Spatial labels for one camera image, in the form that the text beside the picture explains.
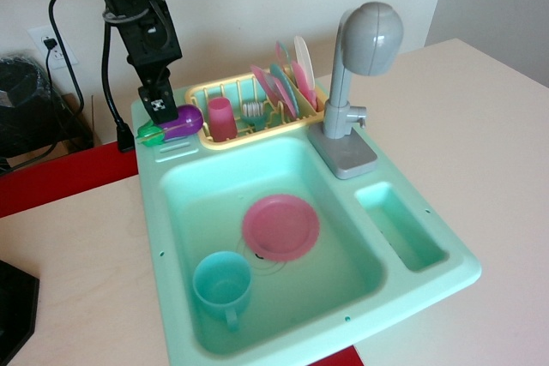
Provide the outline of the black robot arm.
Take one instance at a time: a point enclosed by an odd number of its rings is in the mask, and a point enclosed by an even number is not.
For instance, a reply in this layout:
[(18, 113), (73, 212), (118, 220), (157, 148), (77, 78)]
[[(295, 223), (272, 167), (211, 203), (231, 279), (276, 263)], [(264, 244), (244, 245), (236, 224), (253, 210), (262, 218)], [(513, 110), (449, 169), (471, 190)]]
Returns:
[(142, 85), (141, 102), (156, 124), (178, 118), (169, 64), (182, 52), (166, 0), (104, 0), (104, 21), (117, 28)]

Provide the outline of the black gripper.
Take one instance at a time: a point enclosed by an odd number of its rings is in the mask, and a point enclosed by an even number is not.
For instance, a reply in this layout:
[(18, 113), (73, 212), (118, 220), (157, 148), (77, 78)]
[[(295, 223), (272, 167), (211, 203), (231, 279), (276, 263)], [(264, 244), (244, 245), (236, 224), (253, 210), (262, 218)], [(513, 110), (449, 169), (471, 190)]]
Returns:
[(129, 64), (142, 84), (150, 84), (138, 88), (150, 119), (154, 124), (176, 120), (178, 109), (172, 87), (163, 79), (169, 76), (167, 67), (179, 60), (182, 52), (166, 1), (150, 1), (143, 16), (120, 24), (118, 31), (128, 52)]

